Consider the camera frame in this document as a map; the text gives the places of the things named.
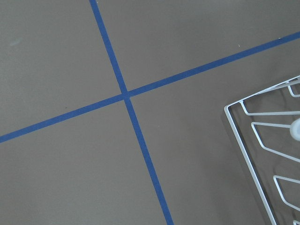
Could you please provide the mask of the brown table mat blue grid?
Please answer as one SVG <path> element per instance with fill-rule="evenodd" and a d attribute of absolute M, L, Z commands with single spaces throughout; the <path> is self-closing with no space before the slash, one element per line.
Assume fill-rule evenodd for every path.
<path fill-rule="evenodd" d="M 3 225 L 268 225 L 226 118 L 300 72 L 297 0 L 3 0 Z"/>

